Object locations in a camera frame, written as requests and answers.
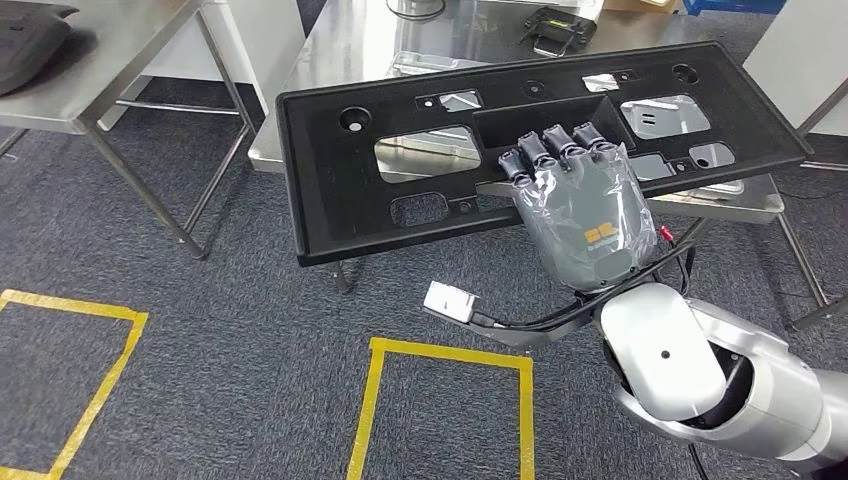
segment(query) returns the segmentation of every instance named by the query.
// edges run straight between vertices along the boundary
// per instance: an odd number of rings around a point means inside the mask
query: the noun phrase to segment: robotic arm
[[[521,347],[593,322],[621,379],[616,399],[635,422],[684,443],[776,459],[798,475],[848,478],[848,376],[813,370],[774,334],[660,283],[671,261],[684,275],[691,268],[680,256],[704,221],[651,263],[656,232],[626,150],[591,124],[573,138],[560,125],[541,139],[530,132],[500,164],[543,264],[577,290],[575,303],[510,323],[433,282],[425,309]]]

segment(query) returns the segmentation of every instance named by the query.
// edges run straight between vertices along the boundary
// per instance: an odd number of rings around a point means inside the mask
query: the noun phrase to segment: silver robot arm
[[[616,398],[646,428],[798,474],[848,457],[848,375],[811,369],[771,332],[659,283],[613,298],[599,319],[623,377]]]

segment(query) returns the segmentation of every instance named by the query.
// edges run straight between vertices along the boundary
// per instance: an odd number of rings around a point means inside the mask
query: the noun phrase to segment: metal table leg
[[[28,130],[23,128],[15,129],[12,134],[9,135],[9,138],[3,140],[3,143],[0,143],[0,157],[6,155],[6,152],[8,152],[9,149],[14,147],[15,144],[18,143],[18,140],[20,140],[21,137],[26,134],[26,132],[28,132]]]
[[[250,133],[256,135],[256,127],[253,125],[253,121],[250,119],[250,115],[247,112],[247,107],[244,106],[244,101],[241,98],[241,95],[238,93],[238,89],[236,88],[236,84],[233,83],[232,78],[230,78],[229,72],[227,72],[227,66],[224,65],[224,59],[221,58],[221,52],[218,50],[218,46],[215,44],[215,39],[212,37],[212,32],[209,31],[209,25],[206,22],[206,18],[203,16],[203,9],[197,11],[197,25],[200,27],[200,33],[203,34],[203,39],[206,41],[206,46],[209,48],[209,53],[212,54],[212,58],[215,60],[215,65],[218,67],[218,72],[221,74],[221,79],[224,81],[224,85],[227,87],[227,91],[230,93],[230,98],[233,99],[233,103],[236,106],[236,110],[238,110],[239,115],[241,115],[242,121],[244,121],[245,125],[250,129]]]
[[[848,165],[844,163],[827,163],[827,162],[804,162],[801,168],[811,168],[813,170],[828,170],[831,172],[848,172]]]
[[[804,318],[793,322],[791,326],[798,331],[806,330],[843,313],[848,313],[848,297],[843,297],[824,308],[817,309]]]
[[[819,281],[816,279],[816,276],[813,273],[813,267],[810,266],[810,261],[807,260],[807,255],[804,253],[804,249],[801,248],[798,236],[795,234],[795,230],[792,228],[792,225],[789,224],[786,214],[779,214],[777,216],[777,221],[780,223],[783,235],[786,236],[786,240],[789,242],[789,247],[792,248],[792,253],[798,261],[798,266],[801,267],[801,273],[804,274],[804,279],[807,281],[807,285],[810,287],[810,292],[812,292],[813,297],[816,299],[816,303],[819,305],[819,308],[826,307],[827,297],[824,295],[824,290],[822,290]]]
[[[344,270],[342,270],[342,262],[333,262],[332,272],[330,275],[333,277],[333,280],[336,282],[336,288],[341,293],[348,293],[353,290],[350,282],[347,281],[347,278],[344,276]]]
[[[106,158],[106,160],[112,164],[115,170],[119,175],[124,177],[124,180],[130,184],[130,186],[135,189],[135,191],[139,194],[142,200],[153,210],[153,213],[161,220],[168,228],[171,229],[172,232],[182,240],[186,248],[191,252],[192,257],[196,259],[203,259],[206,257],[206,252],[203,251],[202,248],[191,238],[188,232],[183,230],[179,223],[174,220],[174,217],[171,215],[171,212],[165,208],[165,205],[156,197],[153,191],[144,183],[144,181],[133,171],[133,169],[124,162],[124,160],[118,155],[115,150],[109,145],[106,139],[103,137],[100,128],[96,123],[84,123],[83,127],[85,129],[85,134],[94,143],[94,146],[97,147],[97,150]]]
[[[816,303],[818,304],[818,308],[814,312],[804,316],[800,320],[791,322],[788,326],[796,331],[806,330],[820,324],[821,322],[830,320],[836,315],[848,313],[848,297],[841,298],[834,303],[828,302],[827,296],[821,288],[821,284],[819,284],[818,279],[816,279],[816,275],[813,273],[813,268],[810,266],[810,261],[807,259],[804,249],[801,248],[798,236],[795,234],[795,230],[792,228],[792,225],[789,224],[789,220],[787,220],[786,215],[781,213],[778,215],[777,220],[780,223],[780,228],[783,230],[783,234],[786,236],[786,240],[789,242],[789,246],[792,248],[795,260],[798,261],[798,266],[801,267],[801,273],[804,274],[804,280],[807,281],[807,286],[810,287],[810,292],[813,294],[813,298],[815,298]]]
[[[192,113],[205,113],[205,114],[223,114],[223,115],[238,115],[241,117],[243,125],[241,130],[239,131],[236,139],[233,141],[230,146],[227,154],[224,156],[224,159],[218,165],[218,168],[215,171],[215,174],[212,176],[212,179],[207,183],[206,187],[203,190],[200,198],[197,200],[197,203],[192,208],[191,213],[188,216],[188,219],[185,222],[185,226],[180,226],[174,217],[168,212],[165,206],[161,201],[153,194],[150,188],[138,177],[138,175],[132,170],[132,168],[127,165],[121,157],[115,153],[112,147],[108,144],[106,139],[103,137],[103,132],[96,124],[86,123],[85,133],[100,151],[106,160],[115,167],[115,170],[124,177],[124,179],[132,185],[132,187],[138,192],[141,198],[147,203],[147,205],[153,210],[157,217],[159,217],[165,225],[168,226],[180,239],[180,243],[184,243],[186,247],[191,251],[191,254],[194,258],[203,259],[206,257],[206,251],[201,248],[197,242],[191,237],[191,232],[194,230],[194,227],[197,225],[197,221],[200,219],[200,216],[203,214],[203,211],[206,209],[206,205],[209,203],[209,200],[212,198],[212,194],[218,188],[218,184],[221,182],[224,174],[232,163],[233,158],[235,157],[236,152],[238,151],[239,146],[244,141],[245,137],[249,132],[252,132],[256,135],[256,127],[253,124],[253,120],[251,120],[250,115],[247,111],[247,107],[244,104],[244,101],[241,98],[241,95],[238,93],[238,89],[236,88],[236,84],[233,82],[232,78],[227,72],[227,67],[224,65],[224,61],[221,58],[221,52],[218,49],[218,46],[215,44],[215,39],[212,37],[212,33],[209,30],[209,26],[206,22],[206,19],[203,16],[203,10],[198,10],[196,14],[196,19],[198,26],[200,27],[200,32],[203,34],[203,39],[206,42],[207,48],[209,48],[209,53],[212,54],[212,58],[215,60],[215,65],[218,67],[218,72],[221,74],[221,79],[224,81],[224,85],[227,87],[227,92],[230,94],[230,98],[235,104],[235,109],[228,108],[214,108],[214,107],[203,107],[203,106],[194,106],[194,105],[178,105],[178,104],[163,104],[163,103],[155,103],[155,102],[142,102],[135,100],[124,100],[119,99],[115,103],[120,106],[126,107],[135,107],[135,108],[148,108],[155,110],[169,110],[169,111],[179,111],[179,112],[192,112]],[[339,289],[343,291],[349,291],[350,287],[347,284],[347,281],[344,279],[344,275],[341,274],[341,266],[338,268],[339,276],[337,277],[337,284],[339,285]]]

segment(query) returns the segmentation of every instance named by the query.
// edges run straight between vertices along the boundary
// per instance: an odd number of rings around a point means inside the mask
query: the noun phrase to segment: white connector
[[[450,285],[430,282],[424,308],[457,322],[468,323],[474,313],[474,300],[477,297]]]

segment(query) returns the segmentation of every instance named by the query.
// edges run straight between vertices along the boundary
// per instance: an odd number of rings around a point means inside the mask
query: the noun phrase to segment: plastic wrap
[[[579,128],[575,137],[587,148],[559,125],[544,133],[554,154],[534,132],[519,139],[521,153],[533,162],[534,178],[516,166],[518,150],[507,152],[501,165],[549,273],[571,288],[594,292],[645,266],[657,236],[627,150],[603,137],[587,140],[591,135]]]

